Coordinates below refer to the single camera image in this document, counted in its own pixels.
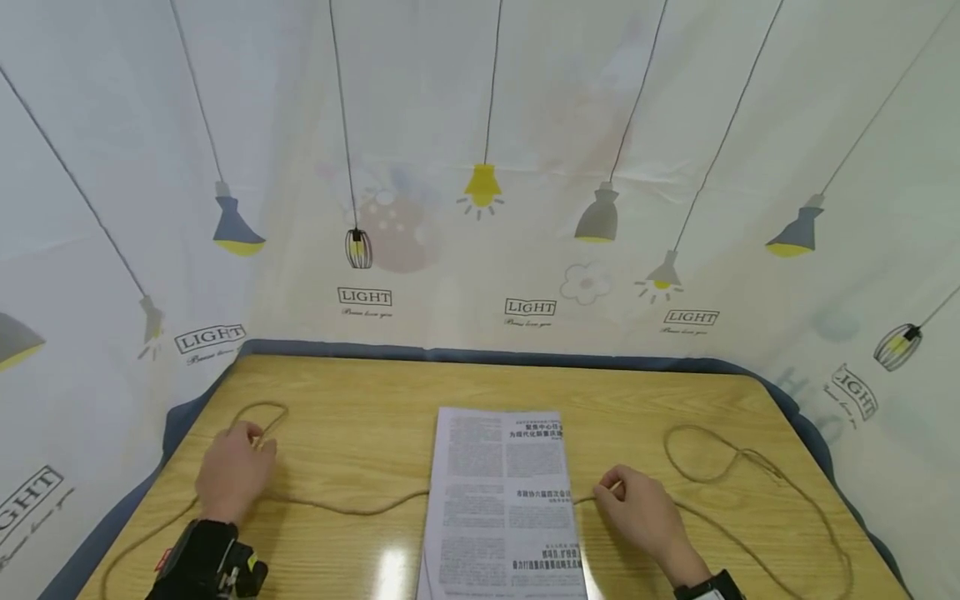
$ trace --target red label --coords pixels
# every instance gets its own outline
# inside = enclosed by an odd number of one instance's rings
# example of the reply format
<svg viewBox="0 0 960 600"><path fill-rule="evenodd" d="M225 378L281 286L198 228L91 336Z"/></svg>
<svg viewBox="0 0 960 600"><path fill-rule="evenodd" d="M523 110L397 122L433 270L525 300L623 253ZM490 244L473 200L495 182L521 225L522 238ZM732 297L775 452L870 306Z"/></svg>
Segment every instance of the red label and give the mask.
<svg viewBox="0 0 960 600"><path fill-rule="evenodd" d="M173 548L167 548L166 552L163 553L163 558L160 559L160 562L156 564L154 573L159 573L165 564L167 564L167 559L170 558L170 553L173 552Z"/></svg>

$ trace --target table surface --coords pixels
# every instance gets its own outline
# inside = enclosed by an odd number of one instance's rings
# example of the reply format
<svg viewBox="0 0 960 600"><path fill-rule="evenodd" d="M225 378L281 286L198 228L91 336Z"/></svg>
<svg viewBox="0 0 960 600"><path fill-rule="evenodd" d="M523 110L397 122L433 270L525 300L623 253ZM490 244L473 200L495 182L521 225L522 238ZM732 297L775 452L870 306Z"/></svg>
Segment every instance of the table surface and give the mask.
<svg viewBox="0 0 960 600"><path fill-rule="evenodd" d="M709 427L764 453L823 507L853 563L852 598L905 597L827 478L753 379L738 375L600 371L425 362L248 356L233 368L147 493L80 595L103 600L108 561L193 497L193 480L213 436L237 411L277 400L290 417L276 431L273 488L299 497L372 508L429 484L437 411L560 411L575 497L623 463L660 479L677 499L724 523L805 598L835 598L843 571L813 509L789 486L747 463L718 485L686 481L667 462L662 437L673 425ZM248 418L266 422L276 409ZM671 447L686 469L718 472L732 453L702 434ZM591 600L672 598L649 558L607 529L592 502L576 509ZM164 550L194 513L134 550L109 580L108 600L146 596ZM241 540L270 566L261 598L413 598L426 499L381 516L341 516L262 500ZM727 568L751 598L786 598L753 560L696 516L684 514L714 571Z"/></svg>

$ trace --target wrist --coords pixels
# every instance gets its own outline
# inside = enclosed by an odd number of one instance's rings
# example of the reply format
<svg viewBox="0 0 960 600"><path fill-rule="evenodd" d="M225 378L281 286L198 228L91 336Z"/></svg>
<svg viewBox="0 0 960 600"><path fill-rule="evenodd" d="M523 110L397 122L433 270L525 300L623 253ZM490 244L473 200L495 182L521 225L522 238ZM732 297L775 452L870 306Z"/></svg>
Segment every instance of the wrist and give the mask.
<svg viewBox="0 0 960 600"><path fill-rule="evenodd" d="M689 540L677 540L656 560L673 588L693 588L713 576L707 563Z"/></svg>
<svg viewBox="0 0 960 600"><path fill-rule="evenodd" d="M238 505L227 502L203 504L200 510L200 520L217 521L239 525L247 510Z"/></svg>

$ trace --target blue fabric edge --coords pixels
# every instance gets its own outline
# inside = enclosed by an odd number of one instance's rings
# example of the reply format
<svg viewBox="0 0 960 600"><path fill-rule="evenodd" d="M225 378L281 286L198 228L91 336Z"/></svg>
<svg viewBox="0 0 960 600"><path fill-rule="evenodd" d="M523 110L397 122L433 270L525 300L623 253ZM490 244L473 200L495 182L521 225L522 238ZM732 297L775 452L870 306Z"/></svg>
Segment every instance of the blue fabric edge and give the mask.
<svg viewBox="0 0 960 600"><path fill-rule="evenodd" d="M237 357L247 354L278 354L284 356L313 356L336 358L366 358L382 360L410 360L443 363L476 363L486 365L516 365L527 367L570 367L577 369L608 369L619 371L698 372L710 374L747 375L758 381L774 399L780 411L797 436L827 476L833 488L847 505L853 518L873 543L876 551L900 585L906 589L900 568L893 553L882 540L872 534L863 516L837 487L833 475L833 461L829 447L817 428L800 414L800 407L787 393L754 372L716 358L662 358L634 356L589 356L576 354L547 354L534 352L505 352L497 350L465 350L452 348L414 348L408 346L368 346L364 344L248 340L240 347ZM202 396L181 404L167 413L163 434L163 455L160 464L147 479L134 488L94 527L60 572L51 580L37 600L76 598L97 568L113 541L133 515L136 507L154 484L156 477L180 446L194 421L200 415L220 384L232 370L224 370Z"/></svg>

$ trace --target watch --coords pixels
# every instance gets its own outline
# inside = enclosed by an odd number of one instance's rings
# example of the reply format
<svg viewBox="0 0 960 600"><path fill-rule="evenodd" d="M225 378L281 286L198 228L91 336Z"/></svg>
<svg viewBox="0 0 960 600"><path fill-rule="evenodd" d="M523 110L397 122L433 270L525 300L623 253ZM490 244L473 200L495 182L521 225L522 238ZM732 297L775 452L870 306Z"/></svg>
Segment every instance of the watch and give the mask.
<svg viewBox="0 0 960 600"><path fill-rule="evenodd" d="M680 586L674 589L673 595L677 600L697 600L698 598L705 600L744 600L743 594L740 593L740 589L733 582L733 577L730 576L727 569L720 571L699 586L693 588Z"/></svg>
<svg viewBox="0 0 960 600"><path fill-rule="evenodd" d="M212 597L255 598L268 568L237 541L232 523L192 520L164 562L156 582L184 582Z"/></svg>
<svg viewBox="0 0 960 600"><path fill-rule="evenodd" d="M232 523L190 521L156 576L157 582L177 580L217 593L230 548L240 531Z"/></svg>

